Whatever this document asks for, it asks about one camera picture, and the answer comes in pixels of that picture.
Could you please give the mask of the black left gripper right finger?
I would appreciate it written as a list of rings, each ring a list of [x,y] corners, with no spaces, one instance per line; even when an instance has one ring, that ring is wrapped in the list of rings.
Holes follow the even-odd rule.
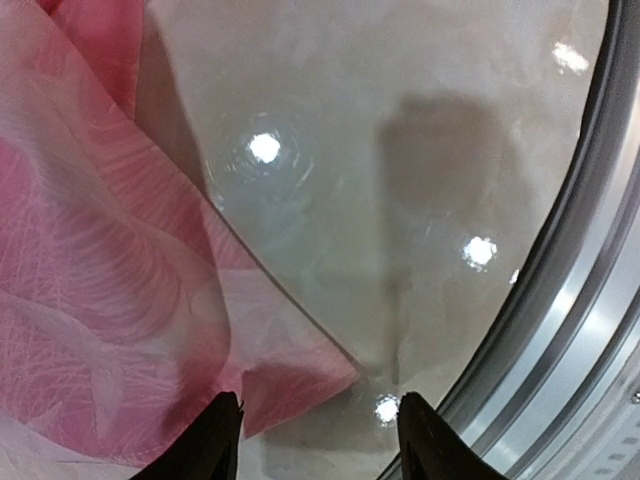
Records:
[[[397,429],[404,479],[505,480],[417,392],[402,397]]]

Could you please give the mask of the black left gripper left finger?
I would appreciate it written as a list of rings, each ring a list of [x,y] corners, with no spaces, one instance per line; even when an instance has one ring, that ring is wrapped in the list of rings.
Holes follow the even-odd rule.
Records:
[[[131,480],[234,480],[243,416],[234,392],[219,393],[164,453]]]

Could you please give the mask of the pink garment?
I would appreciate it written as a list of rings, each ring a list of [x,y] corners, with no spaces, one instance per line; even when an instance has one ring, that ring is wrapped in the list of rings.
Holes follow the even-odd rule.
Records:
[[[147,463],[223,390],[253,436],[358,377],[137,124],[143,22],[1,5],[1,432],[63,461]]]

